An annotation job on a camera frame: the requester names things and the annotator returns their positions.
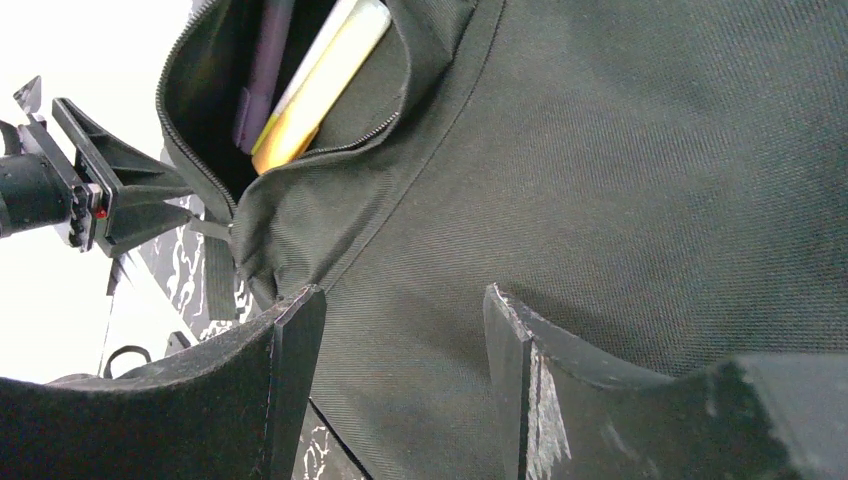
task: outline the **yellow highlighter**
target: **yellow highlighter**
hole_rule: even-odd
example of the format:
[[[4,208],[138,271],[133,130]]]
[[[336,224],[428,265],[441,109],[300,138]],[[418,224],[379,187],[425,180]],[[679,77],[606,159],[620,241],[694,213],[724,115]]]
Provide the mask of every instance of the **yellow highlighter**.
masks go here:
[[[261,175],[297,158],[391,23],[378,0],[358,0],[253,156]]]

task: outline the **pen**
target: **pen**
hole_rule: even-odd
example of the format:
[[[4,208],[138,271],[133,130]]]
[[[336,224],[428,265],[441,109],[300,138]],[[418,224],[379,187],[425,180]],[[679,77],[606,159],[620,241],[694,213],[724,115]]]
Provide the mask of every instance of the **pen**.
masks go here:
[[[253,145],[253,150],[251,150],[250,153],[256,155],[256,152],[259,150],[259,145],[271,131],[271,128],[274,127],[274,124],[280,118],[280,114],[283,113],[283,110],[288,106],[289,102],[291,102],[295,93],[300,90],[300,87],[303,85],[303,82],[306,80],[309,72],[315,68],[315,65],[321,59],[321,55],[327,47],[330,46],[333,38],[335,38],[336,34],[342,28],[342,25],[344,25],[345,21],[347,21],[348,17],[350,17],[351,13],[358,4],[359,0],[338,0],[336,4],[333,5],[332,10],[330,10],[330,14],[327,15],[327,21],[324,22],[324,25],[318,32],[315,40],[312,41],[312,45],[306,52],[306,56],[303,57],[303,61],[301,61],[297,71],[295,71],[294,77],[292,77],[291,82],[289,82],[285,91],[283,91],[280,101],[277,103],[277,106],[274,107],[274,110],[271,112],[271,116],[266,119],[267,123],[264,125],[265,128],[262,130],[262,133],[259,134],[259,138],[256,140],[256,144]]]
[[[247,154],[271,112],[293,8],[294,0],[265,0],[250,80],[241,89],[233,125],[233,142]]]

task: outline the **black strap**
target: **black strap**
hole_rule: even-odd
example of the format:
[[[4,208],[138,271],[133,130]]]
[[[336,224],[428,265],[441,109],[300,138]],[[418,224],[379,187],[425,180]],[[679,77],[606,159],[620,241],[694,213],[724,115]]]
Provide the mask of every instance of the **black strap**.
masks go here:
[[[205,218],[212,214],[206,210]],[[207,236],[204,239],[206,257],[206,307],[210,320],[235,320],[236,269],[233,254],[227,242]]]
[[[103,378],[112,378],[112,361],[125,353],[138,353],[144,357],[145,362],[150,363],[150,352],[148,352],[147,349],[136,345],[125,345],[112,352],[112,355],[109,356],[109,360],[106,360],[106,367],[103,369]]]

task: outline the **dark green fabric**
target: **dark green fabric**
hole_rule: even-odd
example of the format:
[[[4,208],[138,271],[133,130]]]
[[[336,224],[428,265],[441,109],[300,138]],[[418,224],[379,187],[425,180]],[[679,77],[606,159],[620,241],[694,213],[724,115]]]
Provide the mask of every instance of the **dark green fabric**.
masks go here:
[[[670,375],[846,351],[844,2],[387,3],[392,31],[359,73],[375,80],[345,93],[321,147],[398,111],[367,144],[245,189],[248,159],[214,147],[228,110],[180,109],[192,148],[239,179],[233,252],[260,302],[329,289],[313,398],[369,473],[500,475],[493,282]],[[232,106],[247,67],[203,41],[187,65],[232,78],[174,102]]]

